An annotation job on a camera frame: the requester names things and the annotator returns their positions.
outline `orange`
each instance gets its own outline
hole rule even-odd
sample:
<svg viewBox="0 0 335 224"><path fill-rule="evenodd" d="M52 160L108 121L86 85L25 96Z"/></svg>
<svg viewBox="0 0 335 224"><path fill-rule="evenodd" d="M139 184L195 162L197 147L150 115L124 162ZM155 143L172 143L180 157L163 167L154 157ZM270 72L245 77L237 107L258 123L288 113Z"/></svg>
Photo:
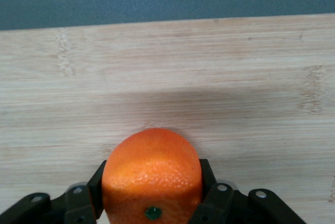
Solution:
<svg viewBox="0 0 335 224"><path fill-rule="evenodd" d="M202 198L198 154L170 130L138 132L110 154L102 196L112 224L187 223Z"/></svg>

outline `wood grain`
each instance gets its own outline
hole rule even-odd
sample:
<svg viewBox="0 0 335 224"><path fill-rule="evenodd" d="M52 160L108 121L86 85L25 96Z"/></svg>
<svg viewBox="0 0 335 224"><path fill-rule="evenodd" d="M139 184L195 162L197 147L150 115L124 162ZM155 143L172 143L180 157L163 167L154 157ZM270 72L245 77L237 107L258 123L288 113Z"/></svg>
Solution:
<svg viewBox="0 0 335 224"><path fill-rule="evenodd" d="M1 31L0 61L0 212L165 127L242 193L335 223L335 14Z"/></svg>

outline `screw hole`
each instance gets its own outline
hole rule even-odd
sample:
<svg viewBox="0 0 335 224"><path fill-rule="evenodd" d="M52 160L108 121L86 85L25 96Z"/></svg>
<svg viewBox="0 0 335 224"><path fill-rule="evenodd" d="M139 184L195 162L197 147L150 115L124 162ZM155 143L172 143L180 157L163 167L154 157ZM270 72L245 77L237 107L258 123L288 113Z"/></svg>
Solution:
<svg viewBox="0 0 335 224"><path fill-rule="evenodd" d="M208 216L207 215L202 215L201 220L202 221L207 221L208 220Z"/></svg>
<svg viewBox="0 0 335 224"><path fill-rule="evenodd" d="M257 220L254 220L254 219L251 219L251 218L248 218L247 222L248 222L248 224L256 224L256 223L258 223Z"/></svg>
<svg viewBox="0 0 335 224"><path fill-rule="evenodd" d="M81 223L81 222L83 222L85 220L85 216L80 216L79 218L77 218L76 220L75 220L75 222L77 222L77 223Z"/></svg>
<svg viewBox="0 0 335 224"><path fill-rule="evenodd" d="M73 192L74 194L80 194L82 191L83 191L83 190L82 190L81 187L76 187L72 192Z"/></svg>
<svg viewBox="0 0 335 224"><path fill-rule="evenodd" d="M244 220L242 218L235 218L233 224L244 224Z"/></svg>

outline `green sticker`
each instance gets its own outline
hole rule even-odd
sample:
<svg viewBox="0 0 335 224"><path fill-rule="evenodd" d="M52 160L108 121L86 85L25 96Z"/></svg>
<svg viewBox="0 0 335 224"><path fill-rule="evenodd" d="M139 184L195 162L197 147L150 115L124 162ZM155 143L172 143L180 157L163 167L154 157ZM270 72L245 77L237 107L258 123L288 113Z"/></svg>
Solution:
<svg viewBox="0 0 335 224"><path fill-rule="evenodd" d="M162 210L158 207L149 207L144 214L149 220L157 220L162 215Z"/></svg>

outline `table surface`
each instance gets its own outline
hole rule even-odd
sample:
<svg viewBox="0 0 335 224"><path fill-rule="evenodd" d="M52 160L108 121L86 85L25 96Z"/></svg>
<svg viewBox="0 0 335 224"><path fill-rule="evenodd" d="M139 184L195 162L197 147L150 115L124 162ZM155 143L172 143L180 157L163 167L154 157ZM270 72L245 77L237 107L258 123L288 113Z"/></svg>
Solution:
<svg viewBox="0 0 335 224"><path fill-rule="evenodd" d="M335 14L1 31L0 49L0 212L164 127L218 180L335 222Z"/></svg>

